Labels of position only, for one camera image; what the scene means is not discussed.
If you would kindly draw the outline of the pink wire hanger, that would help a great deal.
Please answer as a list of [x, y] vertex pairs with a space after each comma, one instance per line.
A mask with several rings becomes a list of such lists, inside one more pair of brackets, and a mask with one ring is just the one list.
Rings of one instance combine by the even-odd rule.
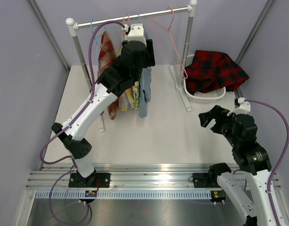
[[[188, 73], [186, 72], [185, 70], [185, 66], [182, 65], [181, 63], [181, 57], [180, 57], [180, 54], [178, 52], [178, 49], [176, 47], [176, 44], [173, 40], [173, 37], [172, 37], [172, 34], [171, 34], [171, 28], [172, 28], [172, 24], [174, 22], [174, 11], [173, 11], [173, 8], [172, 7], [167, 7], [166, 9], [170, 10], [171, 14], [172, 14], [172, 20], [169, 24], [168, 27], [165, 27], [163, 26], [161, 23], [159, 23], [158, 21], [156, 21], [155, 19], [152, 19], [151, 17], [149, 17], [149, 20], [148, 20], [148, 24], [152, 30], [152, 32], [155, 34], [155, 36], [157, 37], [157, 40], [159, 41], [159, 43], [161, 44], [161, 46], [163, 47], [164, 51], [166, 52], [166, 54], [168, 55], [168, 57], [170, 58], [170, 60], [172, 61], [173, 63], [173, 66], [178, 70], [178, 73], [179, 75], [182, 76], [183, 79], [187, 79], [188, 78]], [[153, 23], [157, 24], [160, 28], [162, 28], [163, 30], [165, 30], [170, 38], [170, 41], [171, 41], [171, 44], [175, 50], [175, 53], [178, 57], [178, 60], [179, 60], [179, 64], [177, 64], [175, 62], [175, 60], [173, 59], [173, 56], [169, 53], [168, 49], [165, 47], [164, 43], [162, 42], [162, 39], [160, 38], [158, 32], [154, 29], [153, 27]]]

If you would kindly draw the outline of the red black plaid skirt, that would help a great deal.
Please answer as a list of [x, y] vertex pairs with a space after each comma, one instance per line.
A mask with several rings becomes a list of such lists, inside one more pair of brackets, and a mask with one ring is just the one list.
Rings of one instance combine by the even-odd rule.
[[249, 79], [228, 54], [217, 51], [197, 50], [192, 63], [185, 69], [188, 74], [186, 90], [192, 95], [221, 88], [234, 92]]

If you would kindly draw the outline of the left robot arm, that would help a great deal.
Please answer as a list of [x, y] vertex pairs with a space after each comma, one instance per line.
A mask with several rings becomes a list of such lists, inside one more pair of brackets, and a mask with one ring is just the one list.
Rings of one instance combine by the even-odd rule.
[[52, 125], [53, 132], [71, 154], [79, 181], [85, 187], [94, 185], [96, 180], [95, 168], [88, 157], [92, 146], [85, 134], [100, 114], [140, 79], [142, 70], [154, 65], [152, 39], [124, 41], [121, 55], [98, 77], [78, 110], [67, 121]]

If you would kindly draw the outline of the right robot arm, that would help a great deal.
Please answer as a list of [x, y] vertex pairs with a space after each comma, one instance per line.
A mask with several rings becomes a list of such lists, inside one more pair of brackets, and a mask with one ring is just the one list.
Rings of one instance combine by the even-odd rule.
[[235, 181], [226, 163], [211, 165], [207, 180], [211, 186], [220, 186], [238, 211], [245, 226], [285, 226], [283, 213], [273, 191], [272, 166], [267, 151], [257, 142], [257, 125], [250, 103], [245, 101], [230, 111], [215, 105], [198, 115], [201, 127], [214, 120], [211, 130], [223, 135], [232, 147], [232, 156], [249, 184], [249, 198]]

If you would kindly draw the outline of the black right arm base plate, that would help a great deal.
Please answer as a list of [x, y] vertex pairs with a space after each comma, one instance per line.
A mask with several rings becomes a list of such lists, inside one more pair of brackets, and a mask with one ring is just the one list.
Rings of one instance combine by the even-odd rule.
[[219, 188], [219, 185], [212, 182], [208, 173], [193, 173], [188, 177], [188, 181], [193, 184], [195, 188]]

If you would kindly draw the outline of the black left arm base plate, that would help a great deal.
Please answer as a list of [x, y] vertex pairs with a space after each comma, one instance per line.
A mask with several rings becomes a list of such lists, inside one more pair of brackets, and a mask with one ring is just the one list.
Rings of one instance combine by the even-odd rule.
[[71, 173], [69, 184], [70, 188], [109, 188], [110, 173], [93, 172], [88, 177], [84, 178], [79, 172]]

